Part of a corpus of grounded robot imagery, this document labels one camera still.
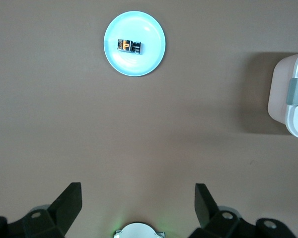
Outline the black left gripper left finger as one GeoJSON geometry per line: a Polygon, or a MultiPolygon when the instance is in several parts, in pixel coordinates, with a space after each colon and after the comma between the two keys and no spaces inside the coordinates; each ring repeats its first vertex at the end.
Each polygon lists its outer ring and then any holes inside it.
{"type": "Polygon", "coordinates": [[[72,182],[46,209],[35,209],[10,224],[0,216],[0,238],[65,238],[81,209],[81,183],[72,182]]]}

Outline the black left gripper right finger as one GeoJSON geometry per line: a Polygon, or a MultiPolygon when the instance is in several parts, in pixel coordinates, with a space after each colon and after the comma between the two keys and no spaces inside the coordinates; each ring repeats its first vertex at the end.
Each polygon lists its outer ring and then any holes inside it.
{"type": "Polygon", "coordinates": [[[204,183],[195,184],[194,207],[200,227],[190,238],[296,238],[276,219],[261,218],[252,225],[237,212],[220,208],[204,183]]]}

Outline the orange push-button switch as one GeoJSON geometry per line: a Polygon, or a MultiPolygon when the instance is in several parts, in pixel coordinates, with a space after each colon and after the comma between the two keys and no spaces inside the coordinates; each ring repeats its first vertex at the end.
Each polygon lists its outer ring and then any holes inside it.
{"type": "Polygon", "coordinates": [[[141,42],[133,42],[131,40],[118,39],[117,50],[127,53],[140,54],[141,42]]]}

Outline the brown table mat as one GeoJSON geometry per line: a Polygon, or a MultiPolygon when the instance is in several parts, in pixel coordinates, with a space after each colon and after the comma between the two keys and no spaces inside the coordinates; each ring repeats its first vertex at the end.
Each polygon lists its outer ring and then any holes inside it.
{"type": "Polygon", "coordinates": [[[195,184],[298,238],[298,139],[267,112],[272,73],[298,53],[298,0],[0,0],[0,216],[16,221],[74,181],[67,238],[145,222],[167,238],[199,225],[195,184]],[[152,72],[104,52],[128,11],[161,25],[152,72]]]}

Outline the light blue round plate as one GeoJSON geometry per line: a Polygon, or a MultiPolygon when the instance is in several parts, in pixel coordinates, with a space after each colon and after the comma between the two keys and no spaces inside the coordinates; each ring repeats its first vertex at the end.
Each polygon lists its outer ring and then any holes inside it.
{"type": "Polygon", "coordinates": [[[143,76],[161,63],[166,49],[166,38],[159,22],[141,11],[128,11],[116,16],[104,34],[104,52],[111,66],[126,76],[143,76]],[[140,52],[119,47],[140,42],[140,52]]]}

